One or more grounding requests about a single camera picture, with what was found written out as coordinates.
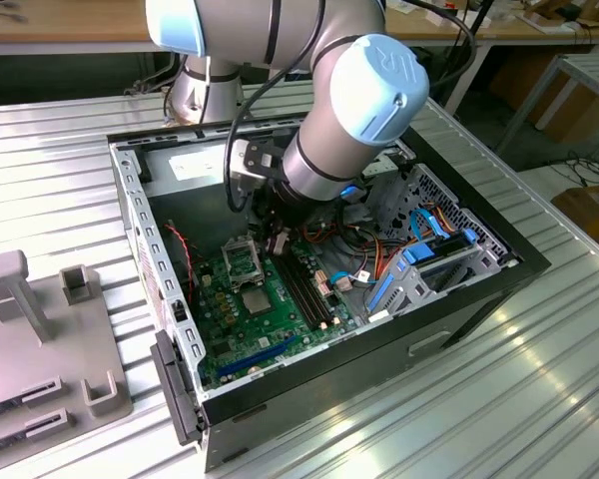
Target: open computer tower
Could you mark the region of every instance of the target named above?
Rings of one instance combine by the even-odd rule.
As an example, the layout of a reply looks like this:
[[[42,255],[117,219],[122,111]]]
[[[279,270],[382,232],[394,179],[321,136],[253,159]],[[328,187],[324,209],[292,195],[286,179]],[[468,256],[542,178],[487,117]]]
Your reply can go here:
[[[301,116],[245,122],[240,137],[284,148]],[[229,124],[114,135],[125,228],[160,332],[152,353],[182,444],[206,470],[275,439],[470,334],[548,261],[409,129],[364,170],[341,207],[393,247],[372,280],[368,254],[337,242],[326,206],[287,255],[268,255],[257,212],[226,204]],[[447,239],[424,239],[436,210]]]

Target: red cable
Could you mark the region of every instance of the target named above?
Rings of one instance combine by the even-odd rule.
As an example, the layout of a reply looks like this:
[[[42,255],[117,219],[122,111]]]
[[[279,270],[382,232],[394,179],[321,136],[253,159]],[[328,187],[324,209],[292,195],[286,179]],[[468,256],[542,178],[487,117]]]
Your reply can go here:
[[[182,243],[182,247],[184,248],[184,254],[187,257],[187,268],[189,270],[189,304],[193,302],[193,266],[191,263],[191,256],[189,255],[189,247],[187,246],[187,239],[184,238],[178,230],[176,230],[171,225],[164,225],[164,228],[173,233],[178,240]]]

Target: aluminum table surface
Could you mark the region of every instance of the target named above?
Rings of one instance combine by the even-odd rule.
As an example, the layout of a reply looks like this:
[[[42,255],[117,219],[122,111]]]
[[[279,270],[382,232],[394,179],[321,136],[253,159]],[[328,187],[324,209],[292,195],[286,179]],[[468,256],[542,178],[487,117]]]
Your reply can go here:
[[[287,84],[255,114],[304,112],[311,98],[309,84]],[[202,476],[151,362],[105,140],[162,122],[159,95],[0,107],[0,250],[25,250],[32,277],[98,270],[135,406],[0,478]],[[463,342],[211,477],[599,477],[599,247],[437,105],[412,126],[552,267]]]

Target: wooden table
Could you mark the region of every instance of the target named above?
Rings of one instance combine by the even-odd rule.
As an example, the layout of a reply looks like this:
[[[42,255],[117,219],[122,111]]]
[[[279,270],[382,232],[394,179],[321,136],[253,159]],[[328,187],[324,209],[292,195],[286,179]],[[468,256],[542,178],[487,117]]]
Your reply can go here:
[[[17,0],[21,24],[0,17],[0,55],[53,53],[150,52],[144,0]],[[386,30],[409,46],[449,46],[457,30],[436,27],[417,9],[407,15],[388,9]],[[599,52],[599,31],[546,35],[519,19],[492,22],[477,35],[477,57],[461,77],[445,108],[454,113],[481,68],[490,48],[497,45],[564,45],[591,43]]]
[[[14,0],[18,23],[0,17],[0,55],[157,51],[144,0]],[[0,8],[0,12],[12,12]]]

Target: wire bundle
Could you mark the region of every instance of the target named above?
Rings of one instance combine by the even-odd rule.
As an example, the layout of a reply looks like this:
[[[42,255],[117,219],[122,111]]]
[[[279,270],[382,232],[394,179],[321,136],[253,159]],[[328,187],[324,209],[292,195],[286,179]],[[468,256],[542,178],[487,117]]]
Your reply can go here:
[[[188,300],[189,300],[189,304],[191,304],[193,302],[193,261],[191,260],[191,255],[189,253],[189,244],[194,249],[198,249],[198,248],[193,243],[191,243],[190,241],[188,241],[175,227],[172,227],[169,224],[165,224],[164,228],[166,228],[167,230],[169,230],[171,233],[173,233],[176,236],[176,238],[178,240],[180,240],[180,243],[182,245],[182,249],[184,250],[184,255],[187,258],[187,274],[188,274],[188,278],[189,278],[189,296],[188,296]],[[202,256],[198,252],[196,253],[196,255],[199,258],[202,258]]]
[[[587,160],[585,158],[582,158],[581,155],[579,155],[574,150],[570,150],[568,152],[567,158],[562,160],[546,162],[545,165],[550,167],[559,176],[583,188],[586,188],[590,185],[599,185],[599,161],[597,162],[594,160]],[[564,175],[563,173],[561,173],[559,170],[555,168],[555,165],[567,166],[568,169],[572,172],[572,174],[576,177],[576,180],[569,175]],[[596,178],[590,178],[582,175],[582,170],[585,170],[595,175]]]

